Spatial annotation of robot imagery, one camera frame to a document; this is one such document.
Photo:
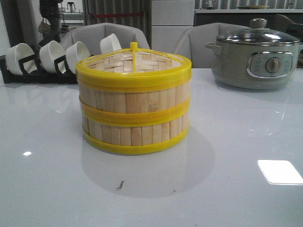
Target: gray chair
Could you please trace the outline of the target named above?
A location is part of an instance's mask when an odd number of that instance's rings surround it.
[[[289,25],[295,24],[293,20],[287,16],[276,14],[275,15],[275,30],[286,32]]]
[[[205,47],[216,41],[217,35],[247,28],[240,25],[212,23],[196,26],[183,32],[173,53],[185,56],[192,61],[193,68],[211,68],[214,52]]]
[[[61,46],[66,50],[74,43],[83,42],[90,54],[100,54],[100,41],[114,33],[122,48],[129,48],[130,42],[137,42],[139,48],[150,49],[144,33],[135,27],[112,23],[101,23],[75,28],[61,39]]]

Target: person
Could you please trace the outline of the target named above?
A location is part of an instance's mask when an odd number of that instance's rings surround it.
[[[50,23],[51,31],[38,43],[39,48],[55,40],[60,42],[60,13],[58,3],[62,0],[40,0],[40,14]]]

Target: bowl rack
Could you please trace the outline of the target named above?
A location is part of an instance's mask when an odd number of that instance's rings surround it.
[[[31,60],[35,61],[37,69],[33,72],[28,73],[24,69],[24,63]],[[58,68],[58,64],[62,61],[64,62],[64,66],[66,69],[64,73],[62,73]],[[69,69],[65,55],[55,59],[53,63],[55,65],[56,74],[47,72],[41,66],[41,61],[38,58],[37,54],[33,54],[19,60],[19,66],[22,71],[22,75],[15,75],[11,73],[10,70],[6,67],[5,55],[0,56],[0,69],[5,84],[8,83],[76,84],[77,83],[76,75],[73,74]]]

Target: bamboo steamer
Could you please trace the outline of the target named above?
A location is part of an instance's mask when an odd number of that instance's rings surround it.
[[[147,154],[179,143],[187,134],[191,61],[139,49],[131,43],[79,61],[85,138],[120,154]]]

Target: small debris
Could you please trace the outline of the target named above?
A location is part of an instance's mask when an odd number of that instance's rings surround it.
[[[116,189],[121,190],[123,188],[123,183],[124,183],[124,181],[121,181],[120,186],[117,187]]]

